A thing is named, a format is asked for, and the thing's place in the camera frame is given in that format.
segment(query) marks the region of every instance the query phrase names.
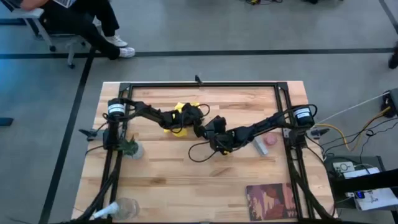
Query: gray floor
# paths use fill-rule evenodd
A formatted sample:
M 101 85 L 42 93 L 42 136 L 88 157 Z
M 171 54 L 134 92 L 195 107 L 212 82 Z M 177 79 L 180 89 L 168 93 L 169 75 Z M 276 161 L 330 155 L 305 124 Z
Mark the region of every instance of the gray floor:
M 386 0 L 398 18 L 398 2 Z M 121 37 L 139 52 L 174 50 L 361 49 L 392 47 L 398 40 L 377 0 L 299 0 L 249 6 L 238 0 L 113 0 Z M 45 54 L 26 27 L 0 27 L 0 54 Z M 50 222 L 68 220 L 74 204 L 85 138 L 105 81 L 303 80 L 317 120 L 398 87 L 390 54 L 248 55 L 212 57 L 96 58 L 78 113 Z M 8 217 L 37 223 L 57 160 L 85 59 L 76 69 L 66 59 L 0 60 L 0 116 L 13 116 L 0 129 L 0 222 Z M 358 120 L 369 119 L 358 113 Z M 351 128 L 342 124 L 342 128 Z M 392 134 L 370 144 L 364 155 L 380 154 L 397 168 Z M 336 150 L 336 153 L 347 154 Z M 345 220 L 392 223 L 388 212 L 344 210 Z

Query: chair wheel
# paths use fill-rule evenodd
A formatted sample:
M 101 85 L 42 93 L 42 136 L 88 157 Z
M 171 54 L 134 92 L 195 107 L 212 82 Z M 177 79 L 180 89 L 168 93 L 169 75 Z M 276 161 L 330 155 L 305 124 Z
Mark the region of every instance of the chair wheel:
M 398 67 L 398 54 L 391 56 L 390 60 L 388 61 L 388 67 L 391 69 L 396 69 Z

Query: white cable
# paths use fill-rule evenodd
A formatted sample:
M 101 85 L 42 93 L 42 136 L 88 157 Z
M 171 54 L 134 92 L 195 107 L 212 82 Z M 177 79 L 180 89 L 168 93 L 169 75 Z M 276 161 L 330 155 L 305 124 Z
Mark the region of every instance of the white cable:
M 337 201 L 337 202 L 335 202 L 335 203 L 345 202 L 345 201 L 347 201 L 347 200 L 349 200 L 349 199 L 351 199 L 351 198 L 354 198 L 354 197 L 349 197 L 349 198 L 346 198 L 346 199 L 344 199 L 344 200 Z
M 372 100 L 374 100 L 374 99 L 377 99 L 377 98 L 379 98 L 380 96 L 384 96 L 384 95 L 386 95 L 386 94 L 389 94 L 389 92 L 383 93 L 383 94 L 381 94 L 381 95 L 379 95 L 379 96 L 376 96 L 376 97 L 374 97 L 374 98 L 371 98 L 371 99 L 369 99 L 369 100 L 366 100 L 366 101 L 364 101 L 364 102 L 362 102 L 362 103 L 360 103 L 360 104 L 354 105 L 354 106 L 352 106 L 352 107 L 350 107 L 350 108 L 348 108 L 348 109 L 345 109 L 345 110 L 342 110 L 342 111 L 340 111 L 340 112 L 338 112 L 338 113 L 335 113 L 335 114 L 329 116 L 328 118 L 323 119 L 323 120 L 317 122 L 316 124 L 314 124 L 314 126 L 316 126 L 317 124 L 321 124 L 321 123 L 323 123 L 324 121 L 326 121 L 326 120 L 328 120 L 328 119 L 330 119 L 330 118 L 332 118 L 332 117 L 334 117 L 334 116 L 337 116 L 337 115 L 339 115 L 339 114 L 341 114 L 341 113 L 344 113 L 345 111 L 351 110 L 351 109 L 353 109 L 353 108 L 355 108 L 355 107 L 357 107 L 357 106 L 361 106 L 361 105 L 363 105 L 363 104 L 365 104 L 365 103 L 367 103 L 367 102 L 369 102 L 369 101 L 372 101 Z

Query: paper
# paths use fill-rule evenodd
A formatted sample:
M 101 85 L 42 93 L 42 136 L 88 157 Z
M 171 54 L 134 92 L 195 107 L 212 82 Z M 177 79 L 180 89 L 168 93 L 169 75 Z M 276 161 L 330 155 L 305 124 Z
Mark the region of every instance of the paper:
M 368 171 L 371 174 L 377 174 L 380 172 L 377 167 L 369 168 Z M 344 173 L 344 177 L 346 179 L 360 177 L 363 175 L 368 175 L 366 169 Z M 364 190 L 363 192 L 365 195 L 364 199 L 355 199 L 356 204 L 363 211 L 398 204 L 398 199 L 390 188 Z

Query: small potted plant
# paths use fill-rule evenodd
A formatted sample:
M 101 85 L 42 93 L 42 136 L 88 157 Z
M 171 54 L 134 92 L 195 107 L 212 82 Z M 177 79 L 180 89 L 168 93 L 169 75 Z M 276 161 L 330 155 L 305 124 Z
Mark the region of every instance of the small potted plant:
M 130 141 L 123 139 L 118 147 L 118 150 L 123 152 L 124 157 L 131 159 L 140 159 L 144 155 L 144 148 L 139 141 L 131 137 Z

